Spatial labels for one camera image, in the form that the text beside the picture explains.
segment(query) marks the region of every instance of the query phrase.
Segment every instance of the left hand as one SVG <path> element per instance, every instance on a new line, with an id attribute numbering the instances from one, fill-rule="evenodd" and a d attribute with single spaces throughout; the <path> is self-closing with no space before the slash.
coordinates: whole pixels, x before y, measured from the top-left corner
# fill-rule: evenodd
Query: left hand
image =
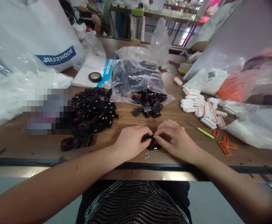
<path id="1" fill-rule="evenodd" d="M 120 152 L 119 156 L 124 161 L 129 161 L 149 146 L 151 139 L 141 142 L 142 137 L 147 134 L 153 135 L 148 127 L 132 126 L 124 128 L 113 147 Z"/>

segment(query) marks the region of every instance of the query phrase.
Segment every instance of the qr code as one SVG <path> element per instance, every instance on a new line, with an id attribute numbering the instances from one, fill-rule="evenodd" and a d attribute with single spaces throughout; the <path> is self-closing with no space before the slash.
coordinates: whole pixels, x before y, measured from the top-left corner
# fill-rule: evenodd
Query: qr code
<path id="1" fill-rule="evenodd" d="M 208 78 L 214 78 L 216 77 L 216 73 L 215 72 L 209 72 L 208 73 Z"/>

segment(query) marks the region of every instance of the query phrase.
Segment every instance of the white cloth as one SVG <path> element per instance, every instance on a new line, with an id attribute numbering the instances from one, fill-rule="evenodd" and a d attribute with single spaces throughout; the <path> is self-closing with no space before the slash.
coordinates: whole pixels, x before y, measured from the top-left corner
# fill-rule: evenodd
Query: white cloth
<path id="1" fill-rule="evenodd" d="M 74 15 L 76 16 L 77 20 L 80 18 L 80 12 L 77 10 L 76 7 L 82 6 L 87 8 L 87 4 L 89 3 L 88 0 L 69 0 L 71 7 L 73 8 Z"/>
<path id="2" fill-rule="evenodd" d="M 191 48 L 195 43 L 200 41 L 210 41 L 217 30 L 229 18 L 234 9 L 238 6 L 238 2 L 232 2 L 222 6 L 209 20 L 202 26 L 200 31 L 196 33 L 188 42 L 186 48 Z"/>

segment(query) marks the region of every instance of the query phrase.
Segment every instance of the pile of white parts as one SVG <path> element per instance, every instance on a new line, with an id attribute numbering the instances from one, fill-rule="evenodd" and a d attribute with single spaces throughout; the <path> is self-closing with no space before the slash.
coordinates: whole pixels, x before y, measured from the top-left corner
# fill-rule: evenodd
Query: pile of white parts
<path id="1" fill-rule="evenodd" d="M 184 87 L 183 92 L 186 94 L 180 105 L 183 111 L 187 113 L 195 112 L 195 116 L 201 118 L 200 121 L 210 129 L 215 129 L 217 126 L 220 129 L 225 129 L 226 125 L 223 118 L 227 117 L 227 113 L 232 115 L 242 113 L 236 107 L 225 105 L 221 99 L 210 97 L 205 101 L 199 90 Z M 217 110 L 218 105 L 227 113 Z"/>

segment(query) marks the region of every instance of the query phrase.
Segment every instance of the hand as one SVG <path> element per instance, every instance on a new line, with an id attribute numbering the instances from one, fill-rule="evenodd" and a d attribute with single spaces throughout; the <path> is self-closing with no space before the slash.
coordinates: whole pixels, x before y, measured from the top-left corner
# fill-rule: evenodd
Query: hand
<path id="1" fill-rule="evenodd" d="M 204 152 L 204 150 L 197 146 L 188 136 L 185 129 L 172 120 L 163 121 L 158 126 L 154 137 L 170 154 L 193 165 L 199 163 L 200 155 Z"/>
<path id="2" fill-rule="evenodd" d="M 125 162 L 129 161 L 149 146 L 151 139 L 141 142 L 142 137 L 146 134 L 153 135 L 148 127 L 132 126 L 124 128 L 113 146 L 120 152 L 120 156 Z"/>

